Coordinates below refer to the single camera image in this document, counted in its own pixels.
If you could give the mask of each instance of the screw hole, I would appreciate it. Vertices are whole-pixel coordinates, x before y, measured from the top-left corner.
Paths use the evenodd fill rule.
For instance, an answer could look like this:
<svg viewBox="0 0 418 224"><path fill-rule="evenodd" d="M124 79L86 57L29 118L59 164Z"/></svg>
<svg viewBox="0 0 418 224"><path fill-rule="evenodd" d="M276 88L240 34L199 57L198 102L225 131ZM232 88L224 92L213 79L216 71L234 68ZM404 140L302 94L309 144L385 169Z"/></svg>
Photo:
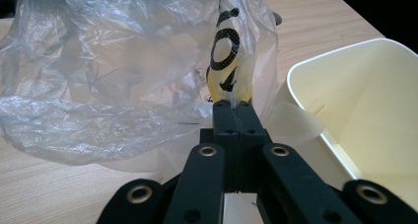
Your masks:
<svg viewBox="0 0 418 224"><path fill-rule="evenodd" d="M199 153L205 157L211 157L216 154L216 149L214 147L202 147L199 149Z"/></svg>
<svg viewBox="0 0 418 224"><path fill-rule="evenodd" d="M131 203L137 204L142 203L148 200L151 195L153 194L153 190L145 185L139 185L136 187L133 187L128 194L126 195L126 198Z"/></svg>
<svg viewBox="0 0 418 224"><path fill-rule="evenodd" d="M289 150L283 147L275 146L270 149L271 153L279 157L285 157L289 155Z"/></svg>
<svg viewBox="0 0 418 224"><path fill-rule="evenodd" d="M187 223L195 223L200 220L200 212L197 209L190 209L184 212L184 220Z"/></svg>
<svg viewBox="0 0 418 224"><path fill-rule="evenodd" d="M332 210L325 210L322 214L323 219L329 223L341 223L341 216Z"/></svg>
<svg viewBox="0 0 418 224"><path fill-rule="evenodd" d="M359 185L356 189L357 193L367 201L374 203L374 204L385 204L387 203L387 197L376 189L375 187L366 186L366 185Z"/></svg>

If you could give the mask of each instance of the crumpled plastic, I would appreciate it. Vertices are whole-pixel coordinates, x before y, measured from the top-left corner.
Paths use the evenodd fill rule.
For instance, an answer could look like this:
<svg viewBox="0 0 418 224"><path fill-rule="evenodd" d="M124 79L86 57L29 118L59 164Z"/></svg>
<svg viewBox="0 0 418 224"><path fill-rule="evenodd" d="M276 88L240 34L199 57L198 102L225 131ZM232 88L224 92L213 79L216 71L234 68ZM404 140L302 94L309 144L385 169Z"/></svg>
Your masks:
<svg viewBox="0 0 418 224"><path fill-rule="evenodd" d="M240 17L218 25L234 8ZM234 90L251 92L268 123L278 36L264 0L18 0L0 41L0 133L58 163L181 167L211 127L206 73L231 52L231 40L214 41L224 28L240 38ZM233 105L235 92L224 95Z"/></svg>

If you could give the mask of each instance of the wood grain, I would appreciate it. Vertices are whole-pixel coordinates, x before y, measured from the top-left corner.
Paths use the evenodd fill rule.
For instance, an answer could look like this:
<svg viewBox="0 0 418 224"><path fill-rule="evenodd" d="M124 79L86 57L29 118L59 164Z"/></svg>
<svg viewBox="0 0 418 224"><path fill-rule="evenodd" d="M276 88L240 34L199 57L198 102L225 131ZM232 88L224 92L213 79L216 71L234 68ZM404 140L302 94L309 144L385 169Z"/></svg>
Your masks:
<svg viewBox="0 0 418 224"><path fill-rule="evenodd" d="M302 60L383 37L342 0L266 0L283 18L278 79ZM12 20L0 20L0 37ZM67 166L31 157L0 140L0 223L95 223L119 187L149 174L92 164Z"/></svg>

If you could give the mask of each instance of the table surface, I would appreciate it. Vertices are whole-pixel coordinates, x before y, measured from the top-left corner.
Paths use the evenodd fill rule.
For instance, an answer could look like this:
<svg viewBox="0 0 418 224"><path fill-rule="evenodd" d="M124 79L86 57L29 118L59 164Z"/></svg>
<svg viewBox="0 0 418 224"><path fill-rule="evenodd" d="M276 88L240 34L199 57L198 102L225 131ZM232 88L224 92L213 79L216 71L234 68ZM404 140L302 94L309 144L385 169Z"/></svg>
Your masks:
<svg viewBox="0 0 418 224"><path fill-rule="evenodd" d="M278 80L296 63L330 50L383 37L342 0L266 0L283 23ZM0 20L0 37L13 20ZM119 187L147 174L97 164L68 166L17 151L0 138L0 223L96 223Z"/></svg>

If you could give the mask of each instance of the white container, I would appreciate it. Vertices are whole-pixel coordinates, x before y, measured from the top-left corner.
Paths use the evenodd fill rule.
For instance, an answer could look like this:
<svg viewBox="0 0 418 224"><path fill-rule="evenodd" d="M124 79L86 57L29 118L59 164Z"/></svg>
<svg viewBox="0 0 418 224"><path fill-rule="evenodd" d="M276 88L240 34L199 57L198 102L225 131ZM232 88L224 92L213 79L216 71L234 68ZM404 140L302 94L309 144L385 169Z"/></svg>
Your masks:
<svg viewBox="0 0 418 224"><path fill-rule="evenodd" d="M294 65L281 97L325 124L296 149L331 185L365 179L418 210L418 55L376 38Z"/></svg>

